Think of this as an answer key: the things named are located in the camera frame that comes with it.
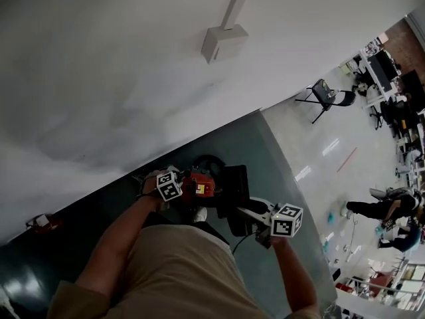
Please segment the black folding chair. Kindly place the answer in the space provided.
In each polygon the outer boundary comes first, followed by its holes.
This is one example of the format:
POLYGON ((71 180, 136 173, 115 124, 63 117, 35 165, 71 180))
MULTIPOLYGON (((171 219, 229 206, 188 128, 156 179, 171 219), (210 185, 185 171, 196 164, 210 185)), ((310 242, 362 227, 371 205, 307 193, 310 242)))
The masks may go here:
POLYGON ((315 124, 318 119, 333 106, 348 107, 353 105, 357 97, 352 90, 331 89, 328 83, 322 78, 306 89, 309 91, 309 94, 304 99, 296 98, 296 102, 318 104, 321 106, 321 112, 311 122, 312 124, 315 124))

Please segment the black office chair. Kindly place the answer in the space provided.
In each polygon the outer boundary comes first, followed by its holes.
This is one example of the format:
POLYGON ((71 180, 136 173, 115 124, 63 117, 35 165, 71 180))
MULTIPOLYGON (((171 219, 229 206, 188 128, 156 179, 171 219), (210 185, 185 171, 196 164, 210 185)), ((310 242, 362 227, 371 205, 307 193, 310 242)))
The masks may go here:
POLYGON ((375 106, 371 106, 372 112, 369 114, 370 117, 376 118, 375 130, 382 128, 384 123, 389 125, 392 129, 395 129, 398 126, 398 122, 395 118, 392 104, 381 102, 379 108, 380 110, 377 110, 375 106))

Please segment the person's right forearm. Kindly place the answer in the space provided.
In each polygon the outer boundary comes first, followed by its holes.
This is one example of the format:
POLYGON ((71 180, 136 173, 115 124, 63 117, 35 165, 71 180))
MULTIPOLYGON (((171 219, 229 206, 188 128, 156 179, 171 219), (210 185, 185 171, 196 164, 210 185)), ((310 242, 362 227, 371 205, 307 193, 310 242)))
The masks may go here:
POLYGON ((271 239, 282 274, 286 298, 293 313, 319 315, 314 283, 300 263, 298 256, 285 238, 271 239))

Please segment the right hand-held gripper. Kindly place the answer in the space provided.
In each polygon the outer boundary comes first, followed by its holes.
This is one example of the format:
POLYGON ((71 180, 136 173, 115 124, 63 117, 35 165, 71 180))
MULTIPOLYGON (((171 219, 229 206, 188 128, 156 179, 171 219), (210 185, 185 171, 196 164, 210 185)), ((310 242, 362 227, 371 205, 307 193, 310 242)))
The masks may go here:
POLYGON ((303 219, 301 207, 289 203, 274 205, 259 197, 250 197, 248 208, 237 207, 236 210, 246 221, 258 225, 256 241, 267 249, 271 238, 294 237, 303 219))

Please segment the person's left hand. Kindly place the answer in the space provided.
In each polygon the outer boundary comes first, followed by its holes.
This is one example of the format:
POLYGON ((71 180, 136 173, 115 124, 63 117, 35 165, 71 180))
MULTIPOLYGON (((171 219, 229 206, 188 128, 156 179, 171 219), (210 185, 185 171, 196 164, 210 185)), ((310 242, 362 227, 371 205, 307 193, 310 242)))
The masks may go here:
POLYGON ((157 176, 165 173, 167 173, 166 170, 154 170, 148 173, 141 184, 141 196, 157 197, 159 195, 157 190, 157 176))

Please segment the white wall junction box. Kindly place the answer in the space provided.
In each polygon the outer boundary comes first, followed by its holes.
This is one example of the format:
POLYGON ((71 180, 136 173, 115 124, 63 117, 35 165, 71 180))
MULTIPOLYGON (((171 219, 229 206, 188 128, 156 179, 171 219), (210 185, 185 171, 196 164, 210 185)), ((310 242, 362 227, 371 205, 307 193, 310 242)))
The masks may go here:
POLYGON ((208 64, 231 59, 238 56, 247 39, 248 33, 239 24, 227 30, 221 27, 209 28, 201 54, 208 64))

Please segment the person's left forearm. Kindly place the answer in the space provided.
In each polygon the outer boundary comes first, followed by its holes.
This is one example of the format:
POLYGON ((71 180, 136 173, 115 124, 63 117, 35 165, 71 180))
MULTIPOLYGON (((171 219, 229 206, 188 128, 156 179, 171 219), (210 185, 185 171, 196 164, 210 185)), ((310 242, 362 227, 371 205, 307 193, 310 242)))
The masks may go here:
POLYGON ((143 196, 124 211, 101 236, 76 285, 110 299, 143 224, 162 204, 143 196))

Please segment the person's beige shirt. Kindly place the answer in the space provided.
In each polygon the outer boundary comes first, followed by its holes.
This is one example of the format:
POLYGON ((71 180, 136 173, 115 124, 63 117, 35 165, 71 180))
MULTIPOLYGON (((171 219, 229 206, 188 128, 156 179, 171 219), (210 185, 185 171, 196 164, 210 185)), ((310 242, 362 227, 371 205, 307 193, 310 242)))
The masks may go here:
POLYGON ((230 249, 193 227, 142 229, 110 299, 61 282, 47 319, 269 319, 230 249))

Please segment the small white box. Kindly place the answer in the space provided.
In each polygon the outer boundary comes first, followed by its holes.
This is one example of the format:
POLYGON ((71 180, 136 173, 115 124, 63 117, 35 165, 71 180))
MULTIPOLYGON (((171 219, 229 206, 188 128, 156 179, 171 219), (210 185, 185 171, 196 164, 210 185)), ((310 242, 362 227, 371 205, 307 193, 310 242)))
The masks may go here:
POLYGON ((49 220, 45 214, 37 215, 28 222, 26 222, 27 227, 44 227, 49 224, 49 220))

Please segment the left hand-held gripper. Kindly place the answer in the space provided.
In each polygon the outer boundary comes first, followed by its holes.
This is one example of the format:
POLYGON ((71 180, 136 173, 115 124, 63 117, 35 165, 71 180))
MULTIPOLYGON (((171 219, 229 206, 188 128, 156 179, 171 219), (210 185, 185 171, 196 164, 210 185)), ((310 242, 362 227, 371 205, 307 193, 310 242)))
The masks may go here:
POLYGON ((164 201, 170 201, 183 195, 184 173, 174 166, 169 166, 157 175, 157 190, 164 201))

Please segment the white office desk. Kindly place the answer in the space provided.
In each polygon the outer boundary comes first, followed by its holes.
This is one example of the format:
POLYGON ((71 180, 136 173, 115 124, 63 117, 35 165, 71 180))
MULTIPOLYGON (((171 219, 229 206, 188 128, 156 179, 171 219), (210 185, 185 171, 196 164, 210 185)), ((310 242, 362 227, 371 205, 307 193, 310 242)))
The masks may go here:
POLYGON ((398 74, 391 60, 382 51, 367 56, 365 49, 361 49, 359 55, 379 93, 378 96, 369 98, 364 108, 376 106, 381 102, 388 102, 398 92, 395 84, 398 74))

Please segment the red vacuum cleaner body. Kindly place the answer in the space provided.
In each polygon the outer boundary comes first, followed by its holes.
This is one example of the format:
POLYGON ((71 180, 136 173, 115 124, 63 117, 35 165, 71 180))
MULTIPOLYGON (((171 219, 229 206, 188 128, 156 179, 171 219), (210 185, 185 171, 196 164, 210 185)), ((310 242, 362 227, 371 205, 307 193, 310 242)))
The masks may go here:
POLYGON ((208 170, 185 170, 182 179, 182 203, 192 207, 210 207, 216 183, 208 170))

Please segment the red fire extinguisher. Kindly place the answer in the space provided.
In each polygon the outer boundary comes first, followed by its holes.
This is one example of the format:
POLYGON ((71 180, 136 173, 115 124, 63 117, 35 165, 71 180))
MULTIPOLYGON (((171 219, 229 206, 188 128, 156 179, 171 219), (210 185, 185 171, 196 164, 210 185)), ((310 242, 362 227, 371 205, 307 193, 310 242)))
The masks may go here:
POLYGON ((52 215, 46 215, 46 216, 49 220, 49 224, 45 225, 44 227, 33 227, 33 230, 36 233, 47 233, 49 231, 53 231, 53 230, 62 226, 62 220, 61 219, 53 217, 52 215))

